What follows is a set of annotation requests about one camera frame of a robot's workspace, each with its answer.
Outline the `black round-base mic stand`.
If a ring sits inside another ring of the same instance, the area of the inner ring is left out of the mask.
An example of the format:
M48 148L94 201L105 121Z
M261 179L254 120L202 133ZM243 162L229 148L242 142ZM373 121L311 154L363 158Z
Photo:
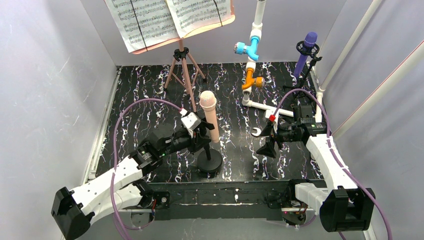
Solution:
M206 134L200 134L199 137L209 137ZM202 173L213 174L216 173L223 163L221 153L210 147L209 145L203 148L203 151L197 157L197 167Z

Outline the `pink microphone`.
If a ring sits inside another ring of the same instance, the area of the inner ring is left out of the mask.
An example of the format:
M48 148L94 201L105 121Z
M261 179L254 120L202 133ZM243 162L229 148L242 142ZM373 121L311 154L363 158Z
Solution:
M214 126L214 129L210 130L211 140L214 143L218 143L220 141L220 133L216 113L217 98L212 91L205 90L199 96L199 105L204 111L206 121Z

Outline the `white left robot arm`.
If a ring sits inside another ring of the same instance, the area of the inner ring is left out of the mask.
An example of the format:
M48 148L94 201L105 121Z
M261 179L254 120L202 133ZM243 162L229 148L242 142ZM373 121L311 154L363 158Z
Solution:
M216 126L202 119L194 128L178 130L164 124L111 168L95 179L73 189L60 188L54 196L51 215L66 240L76 240L99 219L115 210L150 202L154 191L143 181L163 163L165 156L187 149L195 153L212 141L207 131Z

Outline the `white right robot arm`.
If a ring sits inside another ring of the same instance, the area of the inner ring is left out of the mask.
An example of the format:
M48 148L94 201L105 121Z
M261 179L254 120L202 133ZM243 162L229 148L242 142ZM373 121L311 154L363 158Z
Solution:
M263 129L254 127L252 136L264 137L265 144L256 153L276 158L275 146L284 143L302 142L324 177L326 188L317 187L311 180L290 180L286 189L267 197L268 204L283 205L299 203L299 211L312 209L320 217L327 232L366 231L371 224L375 196L371 188L361 189L347 174L348 167L342 161L327 135L328 127L316 122L312 106L299 105L293 108L293 123L278 125L277 118L270 115Z

